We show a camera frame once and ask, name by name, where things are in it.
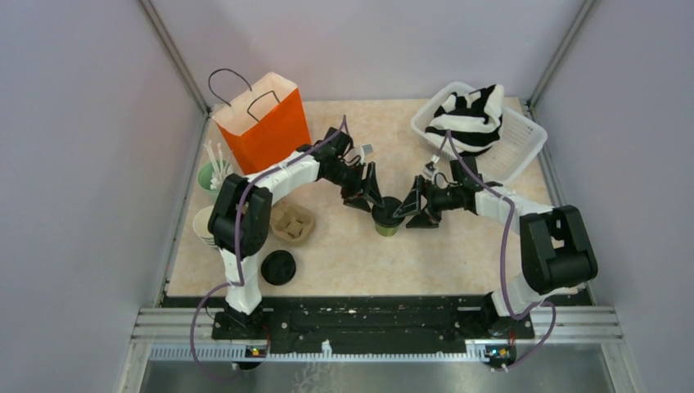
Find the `black cup lid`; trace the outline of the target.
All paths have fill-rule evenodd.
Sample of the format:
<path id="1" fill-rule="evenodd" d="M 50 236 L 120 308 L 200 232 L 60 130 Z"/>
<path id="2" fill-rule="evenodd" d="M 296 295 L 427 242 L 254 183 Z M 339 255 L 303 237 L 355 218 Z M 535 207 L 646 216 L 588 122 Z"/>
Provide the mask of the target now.
<path id="1" fill-rule="evenodd" d="M 381 206 L 372 207 L 371 215 L 375 224 L 383 228 L 397 228 L 404 221 L 404 218 L 394 216 L 401 204 L 401 200 L 396 197 L 384 196 Z"/>

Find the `stack of black cup lids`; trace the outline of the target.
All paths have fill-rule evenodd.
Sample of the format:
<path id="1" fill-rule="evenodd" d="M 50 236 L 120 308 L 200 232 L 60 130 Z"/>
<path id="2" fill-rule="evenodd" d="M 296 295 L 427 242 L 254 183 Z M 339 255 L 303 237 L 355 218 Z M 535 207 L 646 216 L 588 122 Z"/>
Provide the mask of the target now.
<path id="1" fill-rule="evenodd" d="M 273 286 L 286 285 L 296 274 L 295 258 L 289 251 L 273 251 L 263 260 L 260 272 L 267 283 Z"/>

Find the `stack of green paper cups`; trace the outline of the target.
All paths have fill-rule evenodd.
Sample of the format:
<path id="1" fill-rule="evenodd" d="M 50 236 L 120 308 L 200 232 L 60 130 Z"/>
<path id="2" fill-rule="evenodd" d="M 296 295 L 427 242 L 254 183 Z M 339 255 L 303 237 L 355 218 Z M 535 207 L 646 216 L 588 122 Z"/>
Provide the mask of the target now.
<path id="1" fill-rule="evenodd" d="M 207 246 L 216 247 L 214 235 L 208 229 L 208 223 L 210 221 L 210 216 L 213 209 L 213 206 L 206 206 L 197 212 L 193 219 L 192 227 L 194 233 L 202 242 L 204 242 Z"/>

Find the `green paper coffee cup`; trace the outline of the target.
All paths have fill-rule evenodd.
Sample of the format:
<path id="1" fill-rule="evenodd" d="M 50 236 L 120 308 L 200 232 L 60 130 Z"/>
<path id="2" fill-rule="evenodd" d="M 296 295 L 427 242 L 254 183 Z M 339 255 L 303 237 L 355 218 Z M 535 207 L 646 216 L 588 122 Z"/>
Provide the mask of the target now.
<path id="1" fill-rule="evenodd" d="M 393 237 L 399 230 L 399 225 L 383 225 L 375 223 L 376 232 L 382 237 Z"/>

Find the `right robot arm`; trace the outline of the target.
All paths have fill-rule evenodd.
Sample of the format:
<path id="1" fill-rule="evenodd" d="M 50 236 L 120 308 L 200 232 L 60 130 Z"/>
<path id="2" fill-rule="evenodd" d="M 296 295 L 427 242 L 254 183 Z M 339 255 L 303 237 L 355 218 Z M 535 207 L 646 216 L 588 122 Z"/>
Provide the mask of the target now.
<path id="1" fill-rule="evenodd" d="M 598 273 L 588 231 L 578 208 L 528 200 L 497 182 L 485 182 L 476 160 L 451 160 L 453 182 L 440 187 L 434 176 L 416 176 L 394 210 L 407 228 L 437 228 L 443 212 L 463 209 L 503 225 L 501 286 L 484 296 L 480 327 L 502 337 L 513 322 L 555 293 L 594 279 Z"/>

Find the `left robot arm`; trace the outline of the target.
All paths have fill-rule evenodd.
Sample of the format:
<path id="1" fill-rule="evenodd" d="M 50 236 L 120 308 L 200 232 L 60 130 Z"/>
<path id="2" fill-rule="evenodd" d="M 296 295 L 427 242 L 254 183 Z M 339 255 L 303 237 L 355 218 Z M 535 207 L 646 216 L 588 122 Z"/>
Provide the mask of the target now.
<path id="1" fill-rule="evenodd" d="M 228 292 L 225 301 L 236 311 L 232 329 L 243 338 L 259 334 L 263 322 L 255 311 L 262 300 L 258 253 L 268 238 L 273 206 L 297 188 L 318 180 L 340 187 L 345 205 L 370 211 L 384 206 L 376 165 L 346 160 L 353 139 L 343 128 L 330 128 L 325 138 L 303 145 L 262 172 L 231 174 L 222 184 L 208 220 L 208 230 L 223 260 Z"/>

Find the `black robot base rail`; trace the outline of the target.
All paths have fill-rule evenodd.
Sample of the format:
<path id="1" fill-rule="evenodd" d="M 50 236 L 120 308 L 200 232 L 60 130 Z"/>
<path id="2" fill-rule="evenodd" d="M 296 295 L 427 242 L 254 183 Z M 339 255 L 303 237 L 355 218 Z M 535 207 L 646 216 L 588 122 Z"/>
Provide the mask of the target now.
<path id="1" fill-rule="evenodd" d="M 225 306 L 214 316 L 215 340 L 258 340 L 274 355 L 462 354 L 475 339 L 530 339 L 529 318 L 493 316 L 483 296 L 268 296 L 245 315 Z"/>

